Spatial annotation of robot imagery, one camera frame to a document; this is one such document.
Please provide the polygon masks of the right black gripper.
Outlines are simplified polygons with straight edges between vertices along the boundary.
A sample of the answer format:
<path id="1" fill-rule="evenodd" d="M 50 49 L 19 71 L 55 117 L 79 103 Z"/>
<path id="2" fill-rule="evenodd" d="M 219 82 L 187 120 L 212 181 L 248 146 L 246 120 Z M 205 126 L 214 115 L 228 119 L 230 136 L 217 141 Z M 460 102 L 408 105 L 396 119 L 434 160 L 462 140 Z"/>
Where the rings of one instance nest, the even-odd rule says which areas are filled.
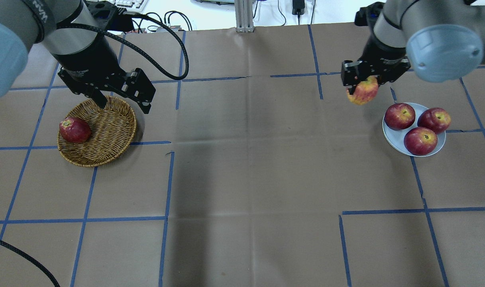
<path id="1" fill-rule="evenodd" d="M 370 35 L 359 61 L 343 61 L 341 79 L 349 94 L 369 76 L 376 76 L 379 86 L 393 83 L 410 69 L 404 47 L 390 47 L 373 34 Z"/>

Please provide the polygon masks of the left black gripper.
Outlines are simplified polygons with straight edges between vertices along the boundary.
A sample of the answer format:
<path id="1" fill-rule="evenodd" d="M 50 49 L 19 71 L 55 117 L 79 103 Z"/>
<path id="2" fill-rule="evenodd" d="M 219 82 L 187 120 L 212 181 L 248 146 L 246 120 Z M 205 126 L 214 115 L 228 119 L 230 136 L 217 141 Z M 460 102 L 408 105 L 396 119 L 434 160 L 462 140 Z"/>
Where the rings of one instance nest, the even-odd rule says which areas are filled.
<path id="1" fill-rule="evenodd" d="M 83 93 L 100 108 L 107 105 L 107 98 L 102 93 L 115 78 L 115 93 L 135 102 L 144 114 L 151 111 L 155 87 L 141 68 L 131 72 L 124 71 L 117 55 L 111 49 L 106 38 L 95 40 L 82 51 L 74 54 L 58 55 L 61 64 L 58 75 L 71 91 Z"/>

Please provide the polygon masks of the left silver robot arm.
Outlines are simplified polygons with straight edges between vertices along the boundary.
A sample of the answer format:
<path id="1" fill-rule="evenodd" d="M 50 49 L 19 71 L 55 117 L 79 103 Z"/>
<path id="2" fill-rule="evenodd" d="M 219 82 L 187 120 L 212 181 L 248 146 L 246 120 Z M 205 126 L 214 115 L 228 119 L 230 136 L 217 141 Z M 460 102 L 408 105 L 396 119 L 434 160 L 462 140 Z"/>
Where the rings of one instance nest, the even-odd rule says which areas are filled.
<path id="1" fill-rule="evenodd" d="M 104 108 L 104 92 L 112 92 L 148 114 L 155 87 L 142 69 L 120 67 L 108 37 L 119 39 L 99 25 L 83 0 L 0 0 L 0 98 L 25 69 L 31 47 L 41 43 L 72 93 Z"/>

